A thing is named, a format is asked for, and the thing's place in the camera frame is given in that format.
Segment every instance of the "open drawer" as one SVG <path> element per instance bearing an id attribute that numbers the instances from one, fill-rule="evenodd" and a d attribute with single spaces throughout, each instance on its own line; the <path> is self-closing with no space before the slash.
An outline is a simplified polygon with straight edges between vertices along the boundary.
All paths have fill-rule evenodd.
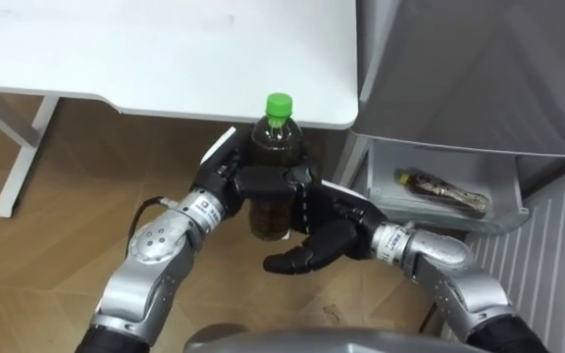
<path id="1" fill-rule="evenodd" d="M 455 205 L 414 195 L 397 182 L 401 171 L 419 170 L 470 192 L 483 194 L 491 207 L 472 218 Z M 516 158 L 469 153 L 403 142 L 372 141 L 352 188 L 374 202 L 390 220 L 487 233 L 505 233 L 529 218 L 523 207 Z"/>

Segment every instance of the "white table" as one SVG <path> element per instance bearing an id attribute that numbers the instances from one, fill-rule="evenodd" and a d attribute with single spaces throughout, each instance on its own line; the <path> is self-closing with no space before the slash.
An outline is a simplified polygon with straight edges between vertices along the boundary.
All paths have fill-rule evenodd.
<path id="1" fill-rule="evenodd" d="M 274 91 L 302 126 L 357 115 L 355 0 L 0 0 L 0 92 L 45 96 L 0 195 L 10 217 L 59 97 L 138 115 L 250 122 Z"/>

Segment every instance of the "black cable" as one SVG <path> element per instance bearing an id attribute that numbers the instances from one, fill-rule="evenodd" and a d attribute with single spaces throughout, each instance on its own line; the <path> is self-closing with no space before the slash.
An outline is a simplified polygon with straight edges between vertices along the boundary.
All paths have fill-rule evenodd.
<path id="1" fill-rule="evenodd" d="M 433 303 L 433 305 L 429 309 L 429 312 L 427 313 L 427 316 L 422 321 L 420 328 L 418 328 L 418 333 L 424 333 L 425 329 L 427 329 L 427 326 L 429 325 L 429 322 L 433 318 L 433 315 L 436 313 L 436 311 L 437 311 L 437 304 Z"/>
<path id="2" fill-rule="evenodd" d="M 136 231 L 136 226 L 138 225 L 138 220 L 141 218 L 141 215 L 143 214 L 143 212 L 145 212 L 145 210 L 148 207 L 153 205 L 160 205 L 162 199 L 163 196 L 150 197 L 147 200 L 143 201 L 138 206 L 138 209 L 136 209 L 136 212 L 134 213 L 134 217 L 132 218 L 132 222 L 129 225 L 128 243 L 126 245 L 126 255 L 128 254 L 128 244 L 132 240 L 132 237 L 134 236 L 134 232 Z"/>

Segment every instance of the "gray panel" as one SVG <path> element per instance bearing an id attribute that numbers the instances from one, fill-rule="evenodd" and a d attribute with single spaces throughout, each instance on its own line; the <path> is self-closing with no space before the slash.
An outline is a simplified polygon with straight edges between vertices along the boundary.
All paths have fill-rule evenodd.
<path id="1" fill-rule="evenodd" d="M 565 1 L 408 0 L 353 130 L 565 155 Z"/>
<path id="2" fill-rule="evenodd" d="M 565 176 L 525 205 L 532 215 L 522 227 L 501 235 L 471 233 L 466 243 L 551 352 L 565 353 Z"/>

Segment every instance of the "plastic bottle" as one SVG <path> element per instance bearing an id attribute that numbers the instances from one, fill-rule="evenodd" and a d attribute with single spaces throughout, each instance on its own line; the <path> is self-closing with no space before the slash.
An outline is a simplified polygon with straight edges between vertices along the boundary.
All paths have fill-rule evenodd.
<path id="1" fill-rule="evenodd" d="M 302 130 L 291 118 L 291 97 L 273 93 L 267 98 L 266 115 L 252 130 L 250 155 L 253 164 L 293 167 L 300 162 Z M 266 241 L 280 240 L 290 227 L 292 201 L 252 202 L 249 222 L 252 233 Z"/>

